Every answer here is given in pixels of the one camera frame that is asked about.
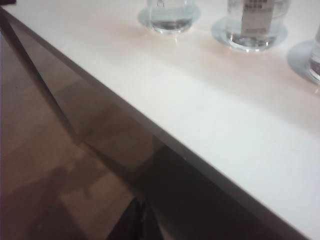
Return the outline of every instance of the glass of water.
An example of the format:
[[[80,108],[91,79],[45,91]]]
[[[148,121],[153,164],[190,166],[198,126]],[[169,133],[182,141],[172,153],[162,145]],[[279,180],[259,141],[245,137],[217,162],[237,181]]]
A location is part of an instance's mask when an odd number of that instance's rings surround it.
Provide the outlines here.
[[[193,0],[147,0],[152,28],[162,34],[189,29],[193,21]]]
[[[278,36],[290,0],[228,0],[226,37],[247,52],[269,48]]]
[[[320,27],[309,60],[309,72],[320,84]]]

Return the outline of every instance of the white table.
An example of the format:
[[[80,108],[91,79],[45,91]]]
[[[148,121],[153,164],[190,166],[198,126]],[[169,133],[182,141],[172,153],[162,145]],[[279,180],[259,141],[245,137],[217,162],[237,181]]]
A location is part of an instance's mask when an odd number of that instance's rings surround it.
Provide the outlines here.
[[[178,36],[142,26],[145,4],[20,0],[4,9],[283,237],[320,239],[320,86],[287,61],[308,54],[297,44],[314,38],[320,1],[293,0],[287,38],[262,53],[213,38],[227,1],[198,0],[200,18]]]

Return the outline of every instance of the wooden floor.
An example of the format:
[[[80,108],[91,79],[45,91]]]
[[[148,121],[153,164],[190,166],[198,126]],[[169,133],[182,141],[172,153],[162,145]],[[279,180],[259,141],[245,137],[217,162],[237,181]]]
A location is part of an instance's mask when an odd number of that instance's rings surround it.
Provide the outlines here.
[[[279,240],[23,31],[75,145],[1,36],[1,239],[103,240],[134,195],[166,240]]]

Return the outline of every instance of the table leg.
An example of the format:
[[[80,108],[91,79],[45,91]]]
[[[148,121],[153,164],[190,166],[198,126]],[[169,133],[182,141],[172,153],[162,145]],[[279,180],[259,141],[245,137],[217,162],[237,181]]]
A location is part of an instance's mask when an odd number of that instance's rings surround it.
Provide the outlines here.
[[[15,54],[18,56],[20,62],[28,72],[31,77],[32,82],[38,89],[38,91],[43,96],[47,105],[52,109],[55,115],[58,117],[60,122],[62,123],[64,129],[69,133],[70,137],[72,138],[75,144],[79,144],[81,139],[79,135],[73,129],[70,121],[65,116],[64,112],[60,108],[58,102],[56,101],[55,97],[51,93],[50,89],[48,88],[47,84],[41,77],[39,71],[37,70],[35,64],[32,62],[31,58],[29,57],[27,51],[25,50],[24,46],[20,42],[17,34],[15,33],[14,29],[10,25],[8,19],[3,13],[3,9],[0,8],[0,30],[5,39],[7,40],[10,47],[13,49]]]

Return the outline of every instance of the bottle label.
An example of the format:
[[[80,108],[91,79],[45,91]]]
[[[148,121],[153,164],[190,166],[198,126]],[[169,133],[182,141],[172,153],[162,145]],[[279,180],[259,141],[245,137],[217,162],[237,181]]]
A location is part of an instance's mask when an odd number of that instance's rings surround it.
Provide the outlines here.
[[[269,32],[275,0],[244,0],[241,34],[263,36]]]

